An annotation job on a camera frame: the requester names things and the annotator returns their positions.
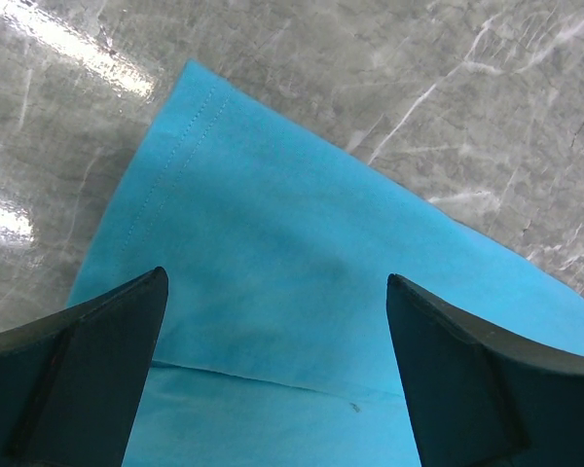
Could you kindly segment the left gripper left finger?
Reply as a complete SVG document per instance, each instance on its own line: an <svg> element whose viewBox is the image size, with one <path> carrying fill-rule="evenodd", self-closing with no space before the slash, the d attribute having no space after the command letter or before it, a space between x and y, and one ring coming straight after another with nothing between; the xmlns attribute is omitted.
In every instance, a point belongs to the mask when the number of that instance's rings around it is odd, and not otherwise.
<svg viewBox="0 0 584 467"><path fill-rule="evenodd" d="M0 333L0 466L119 466L164 318L152 269Z"/></svg>

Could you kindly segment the turquoise t-shirt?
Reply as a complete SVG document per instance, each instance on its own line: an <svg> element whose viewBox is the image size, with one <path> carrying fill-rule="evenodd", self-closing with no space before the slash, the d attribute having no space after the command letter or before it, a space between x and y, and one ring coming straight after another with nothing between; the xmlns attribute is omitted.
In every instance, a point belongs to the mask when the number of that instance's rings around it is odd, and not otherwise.
<svg viewBox="0 0 584 467"><path fill-rule="evenodd" d="M189 63L69 301L150 269L164 324L127 466L416 466L385 312L401 274L584 356L584 299Z"/></svg>

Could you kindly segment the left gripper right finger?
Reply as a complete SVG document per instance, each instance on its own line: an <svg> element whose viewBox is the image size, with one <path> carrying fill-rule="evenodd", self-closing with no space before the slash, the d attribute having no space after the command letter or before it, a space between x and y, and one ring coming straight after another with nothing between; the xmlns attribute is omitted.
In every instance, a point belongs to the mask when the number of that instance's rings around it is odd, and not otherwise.
<svg viewBox="0 0 584 467"><path fill-rule="evenodd" d="M584 466L584 356L397 274L386 315L421 465Z"/></svg>

